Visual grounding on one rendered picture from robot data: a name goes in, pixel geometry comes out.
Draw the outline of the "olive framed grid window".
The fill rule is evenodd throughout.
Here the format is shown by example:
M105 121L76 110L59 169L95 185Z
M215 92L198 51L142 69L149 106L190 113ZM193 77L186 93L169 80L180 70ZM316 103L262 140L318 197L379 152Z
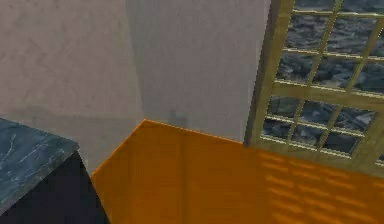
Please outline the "olive framed grid window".
M272 0L244 142L384 178L384 0Z

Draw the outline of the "black counter with marble top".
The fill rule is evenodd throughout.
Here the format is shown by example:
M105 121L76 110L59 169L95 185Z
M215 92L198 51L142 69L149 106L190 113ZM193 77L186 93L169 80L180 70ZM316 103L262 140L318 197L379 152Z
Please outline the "black counter with marble top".
M0 118L0 224L110 224L78 149Z

